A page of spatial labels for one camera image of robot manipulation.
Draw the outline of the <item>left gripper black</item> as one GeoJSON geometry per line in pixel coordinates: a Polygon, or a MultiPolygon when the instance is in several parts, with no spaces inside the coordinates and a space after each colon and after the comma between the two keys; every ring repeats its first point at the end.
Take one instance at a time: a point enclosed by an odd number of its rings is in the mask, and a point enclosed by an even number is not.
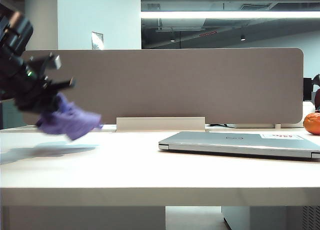
{"type": "Polygon", "coordinates": [[[22,112],[55,112],[59,108],[59,91],[73,88],[76,80],[54,82],[45,74],[17,73],[13,76],[14,102],[22,112]]]}

